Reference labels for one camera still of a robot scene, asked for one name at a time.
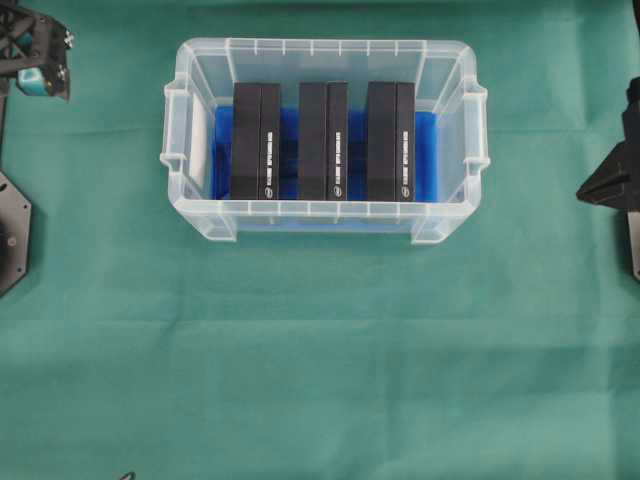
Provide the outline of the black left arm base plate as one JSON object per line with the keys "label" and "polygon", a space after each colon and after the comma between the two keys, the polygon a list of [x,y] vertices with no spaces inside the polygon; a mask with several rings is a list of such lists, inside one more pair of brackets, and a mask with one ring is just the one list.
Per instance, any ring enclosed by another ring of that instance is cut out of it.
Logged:
{"label": "black left arm base plate", "polygon": [[1,177],[1,295],[27,273],[32,204],[4,174]]}

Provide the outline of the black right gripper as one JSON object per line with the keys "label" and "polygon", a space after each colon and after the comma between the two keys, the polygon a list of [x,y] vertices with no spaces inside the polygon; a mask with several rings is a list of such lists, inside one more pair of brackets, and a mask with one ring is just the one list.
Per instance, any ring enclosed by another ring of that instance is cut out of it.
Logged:
{"label": "black right gripper", "polygon": [[578,200],[607,207],[639,206],[639,78],[630,81],[622,114],[624,140],[576,192]]}

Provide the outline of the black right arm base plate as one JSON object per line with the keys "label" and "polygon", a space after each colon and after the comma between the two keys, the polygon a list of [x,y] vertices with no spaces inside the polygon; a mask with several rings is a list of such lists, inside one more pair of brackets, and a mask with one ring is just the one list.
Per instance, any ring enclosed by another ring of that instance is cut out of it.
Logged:
{"label": "black right arm base plate", "polygon": [[636,281],[640,279],[640,223],[639,212],[629,211],[621,215],[622,219],[622,260],[625,268]]}

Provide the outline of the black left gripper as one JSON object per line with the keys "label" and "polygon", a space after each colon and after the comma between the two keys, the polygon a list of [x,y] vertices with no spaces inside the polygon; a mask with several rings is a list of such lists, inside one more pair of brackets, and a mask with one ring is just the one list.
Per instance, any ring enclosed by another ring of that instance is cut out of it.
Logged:
{"label": "black left gripper", "polygon": [[71,75],[67,52],[74,35],[61,22],[44,13],[1,3],[1,96],[9,84],[27,96],[70,98]]}

